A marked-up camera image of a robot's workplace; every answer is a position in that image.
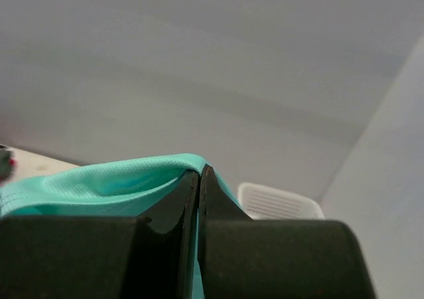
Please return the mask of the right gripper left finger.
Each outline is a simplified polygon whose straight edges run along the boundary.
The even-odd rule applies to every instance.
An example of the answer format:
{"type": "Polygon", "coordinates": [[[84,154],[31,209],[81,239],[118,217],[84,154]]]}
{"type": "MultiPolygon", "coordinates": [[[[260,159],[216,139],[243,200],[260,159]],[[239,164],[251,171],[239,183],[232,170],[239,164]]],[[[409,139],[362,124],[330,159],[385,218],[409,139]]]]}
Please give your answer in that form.
{"type": "Polygon", "coordinates": [[[132,217],[1,220],[2,298],[190,298],[199,176],[132,217]]]}

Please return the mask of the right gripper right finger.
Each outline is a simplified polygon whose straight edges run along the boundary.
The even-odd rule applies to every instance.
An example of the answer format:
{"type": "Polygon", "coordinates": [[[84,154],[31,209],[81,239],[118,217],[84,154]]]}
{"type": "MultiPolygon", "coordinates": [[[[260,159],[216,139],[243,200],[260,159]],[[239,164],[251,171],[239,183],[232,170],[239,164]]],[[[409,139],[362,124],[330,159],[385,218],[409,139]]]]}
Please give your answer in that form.
{"type": "Polygon", "coordinates": [[[375,298],[359,242],[344,223],[254,220],[206,166],[198,262],[206,298],[375,298]]]}

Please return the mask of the teal t-shirt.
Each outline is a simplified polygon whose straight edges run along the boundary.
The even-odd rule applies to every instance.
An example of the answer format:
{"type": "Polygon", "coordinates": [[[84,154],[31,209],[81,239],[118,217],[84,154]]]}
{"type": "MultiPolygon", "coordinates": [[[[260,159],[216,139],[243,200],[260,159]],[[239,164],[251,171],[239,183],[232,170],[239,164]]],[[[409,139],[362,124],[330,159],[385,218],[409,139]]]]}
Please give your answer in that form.
{"type": "MultiPolygon", "coordinates": [[[[200,185],[206,166],[212,167],[201,156],[171,154],[92,164],[54,175],[25,178],[1,189],[1,220],[23,215],[137,216],[167,196],[187,171],[198,174],[200,185]]],[[[223,191],[240,207],[220,174],[215,173],[223,191]]],[[[206,298],[197,258],[199,186],[196,214],[190,298],[206,298]]]]}

